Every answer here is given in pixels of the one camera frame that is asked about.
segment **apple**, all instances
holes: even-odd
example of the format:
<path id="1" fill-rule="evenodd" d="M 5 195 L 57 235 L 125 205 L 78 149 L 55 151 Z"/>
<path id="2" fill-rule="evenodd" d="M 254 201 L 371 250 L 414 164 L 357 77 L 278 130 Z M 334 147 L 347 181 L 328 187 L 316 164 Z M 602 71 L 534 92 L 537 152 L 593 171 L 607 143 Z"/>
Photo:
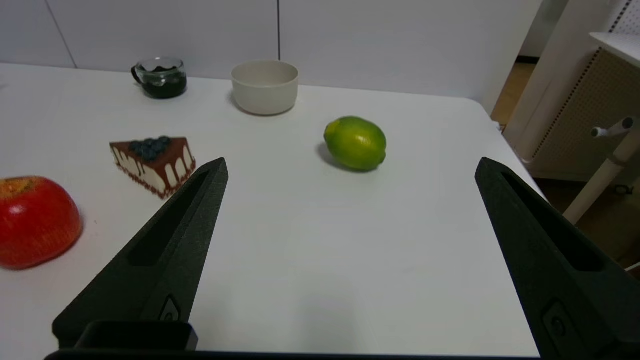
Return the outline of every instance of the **apple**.
<path id="1" fill-rule="evenodd" d="M 83 230 L 69 194 L 44 177 L 0 179 L 0 266 L 30 268 L 56 258 Z"/>

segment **wooden floor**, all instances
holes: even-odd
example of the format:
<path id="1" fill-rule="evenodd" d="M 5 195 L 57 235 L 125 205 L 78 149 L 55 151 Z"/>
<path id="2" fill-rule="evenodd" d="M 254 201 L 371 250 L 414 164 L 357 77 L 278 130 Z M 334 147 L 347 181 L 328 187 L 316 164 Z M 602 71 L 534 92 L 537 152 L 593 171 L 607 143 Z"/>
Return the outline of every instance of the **wooden floor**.
<path id="1" fill-rule="evenodd" d="M 491 119 L 499 122 L 502 128 L 511 120 L 513 110 L 515 110 L 535 68 L 534 64 L 515 63 L 513 65 L 511 74 L 507 78 L 507 82 L 491 114 Z"/>
<path id="2" fill-rule="evenodd" d="M 527 82 L 536 68 L 516 63 L 495 105 L 491 118 L 501 128 L 511 120 Z M 582 190 L 584 183 L 535 179 L 549 203 L 561 213 Z M 632 195 L 607 189 L 577 224 L 591 241 L 622 267 L 640 261 L 640 182 Z"/>

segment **lime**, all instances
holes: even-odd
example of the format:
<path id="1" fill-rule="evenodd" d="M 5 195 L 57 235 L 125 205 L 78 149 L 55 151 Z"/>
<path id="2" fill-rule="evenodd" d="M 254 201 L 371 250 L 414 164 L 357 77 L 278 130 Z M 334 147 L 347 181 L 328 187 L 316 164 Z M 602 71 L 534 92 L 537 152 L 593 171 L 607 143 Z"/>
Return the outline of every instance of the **lime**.
<path id="1" fill-rule="evenodd" d="M 324 130 L 324 140 L 339 163 L 355 170 L 373 170 L 387 156 L 385 134 L 376 124 L 360 117 L 334 120 Z"/>

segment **glass mug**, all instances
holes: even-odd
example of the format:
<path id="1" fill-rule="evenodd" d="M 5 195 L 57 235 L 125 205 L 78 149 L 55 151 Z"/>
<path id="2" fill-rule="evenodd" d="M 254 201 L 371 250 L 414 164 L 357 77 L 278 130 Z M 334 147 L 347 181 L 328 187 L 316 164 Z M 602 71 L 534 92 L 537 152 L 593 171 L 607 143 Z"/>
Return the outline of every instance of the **glass mug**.
<path id="1" fill-rule="evenodd" d="M 131 75 L 155 99 L 169 99 L 185 92 L 187 74 L 184 63 L 174 58 L 144 60 L 131 68 Z"/>

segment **ceramic bowl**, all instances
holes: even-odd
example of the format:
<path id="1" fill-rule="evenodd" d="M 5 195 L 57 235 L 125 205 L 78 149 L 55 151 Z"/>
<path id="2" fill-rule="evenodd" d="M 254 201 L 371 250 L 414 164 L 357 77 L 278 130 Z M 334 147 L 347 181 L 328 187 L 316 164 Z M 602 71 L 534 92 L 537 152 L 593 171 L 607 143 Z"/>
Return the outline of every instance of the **ceramic bowl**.
<path id="1" fill-rule="evenodd" d="M 249 61 L 231 72 L 234 99 L 257 115 L 276 115 L 291 109 L 298 97 L 298 70 L 277 60 Z"/>

